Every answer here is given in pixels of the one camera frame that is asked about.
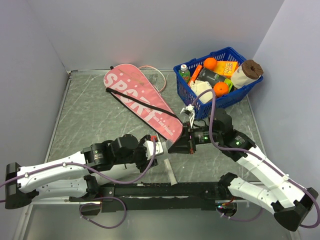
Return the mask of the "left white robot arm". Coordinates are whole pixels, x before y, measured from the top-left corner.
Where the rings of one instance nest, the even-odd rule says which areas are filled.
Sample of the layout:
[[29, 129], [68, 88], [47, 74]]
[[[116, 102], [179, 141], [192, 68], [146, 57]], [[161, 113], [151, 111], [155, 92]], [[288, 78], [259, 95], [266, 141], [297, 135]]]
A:
[[70, 156], [33, 166], [17, 162], [6, 166], [5, 198], [7, 210], [25, 207], [34, 200], [72, 197], [87, 201], [99, 195], [96, 175], [112, 183], [137, 169], [143, 177], [156, 166], [156, 157], [164, 153], [156, 136], [141, 140], [125, 134], [115, 140], [94, 143]]

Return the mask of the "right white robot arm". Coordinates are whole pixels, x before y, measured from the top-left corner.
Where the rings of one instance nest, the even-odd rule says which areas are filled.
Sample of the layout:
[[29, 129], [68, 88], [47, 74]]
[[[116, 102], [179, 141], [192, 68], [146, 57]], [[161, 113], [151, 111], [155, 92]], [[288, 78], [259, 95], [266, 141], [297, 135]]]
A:
[[193, 106], [183, 108], [182, 112], [189, 115], [189, 121], [183, 123], [180, 138], [168, 149], [170, 154], [193, 154], [197, 145], [214, 143], [225, 156], [263, 184], [251, 184], [228, 172], [219, 180], [218, 193], [223, 199], [234, 196], [252, 202], [270, 212], [281, 226], [292, 232], [303, 226], [312, 208], [320, 210], [318, 192], [297, 184], [275, 166], [252, 139], [234, 129], [232, 118], [224, 109], [216, 109], [209, 125], [198, 128], [193, 128]]

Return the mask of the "white shuttlecock tube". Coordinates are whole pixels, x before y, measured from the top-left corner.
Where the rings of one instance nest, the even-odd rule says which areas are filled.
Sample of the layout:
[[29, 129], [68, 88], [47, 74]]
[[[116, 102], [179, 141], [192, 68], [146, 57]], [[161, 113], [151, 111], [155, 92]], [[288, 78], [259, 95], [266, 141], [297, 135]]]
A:
[[[161, 173], [164, 173], [166, 171], [171, 185], [175, 185], [178, 182], [175, 178], [175, 175], [169, 160], [169, 153], [168, 153], [168, 147], [172, 145], [172, 142], [168, 140], [166, 142], [162, 142], [161, 144], [162, 144], [162, 147], [160, 147], [160, 150], [162, 151], [162, 154], [159, 155], [159, 158], [157, 159], [157, 163], [159, 166], [162, 166]], [[128, 178], [128, 177], [134, 177], [134, 179], [137, 179], [135, 181], [135, 183], [137, 183], [145, 176], [143, 174], [144, 169], [145, 167], [143, 167], [142, 172], [140, 172], [140, 170], [138, 169], [135, 163], [117, 164], [117, 165], [114, 165], [111, 168], [111, 170], [101, 172], [101, 174], [115, 181], [111, 181], [108, 178], [105, 178], [96, 174], [97, 183], [99, 185], [104, 185], [107, 183], [132, 182], [133, 180], [124, 180], [125, 178]]]

